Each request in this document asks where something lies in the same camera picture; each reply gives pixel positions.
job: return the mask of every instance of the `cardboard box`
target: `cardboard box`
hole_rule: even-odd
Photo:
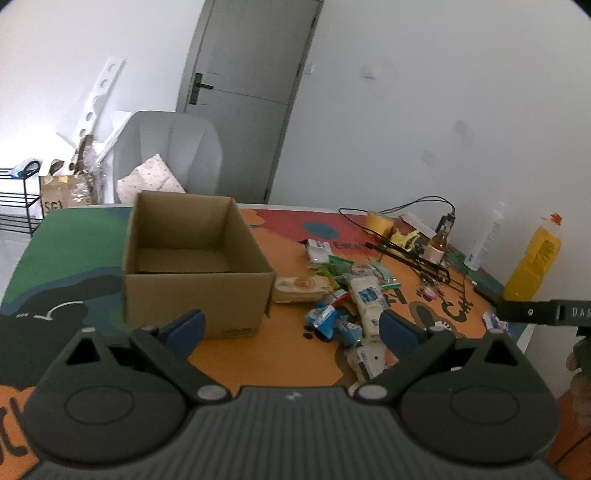
[[[130,325],[166,325],[198,308],[206,337],[256,333],[275,272],[228,197],[141,192],[127,231]]]
[[[96,203],[94,182],[88,173],[41,176],[41,205],[46,215],[52,210]]]

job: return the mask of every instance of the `gray door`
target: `gray door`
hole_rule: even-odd
[[[186,111],[223,147],[219,194],[262,203],[317,0],[215,0]]]

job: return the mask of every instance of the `wall stain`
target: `wall stain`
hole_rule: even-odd
[[[456,135],[459,137],[460,145],[464,150],[470,150],[474,144],[474,130],[464,120],[456,121],[453,128]]]
[[[423,150],[421,160],[429,168],[432,176],[439,176],[441,173],[441,161],[438,156],[432,154],[429,150]]]

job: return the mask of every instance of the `orange cap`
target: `orange cap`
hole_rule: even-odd
[[[562,217],[558,213],[553,213],[552,215],[550,215],[550,222],[560,226],[560,224],[562,223]]]

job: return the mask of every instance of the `patterned pillow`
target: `patterned pillow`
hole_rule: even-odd
[[[146,160],[132,172],[117,180],[117,196],[121,203],[133,203],[142,190],[185,193],[159,154]]]

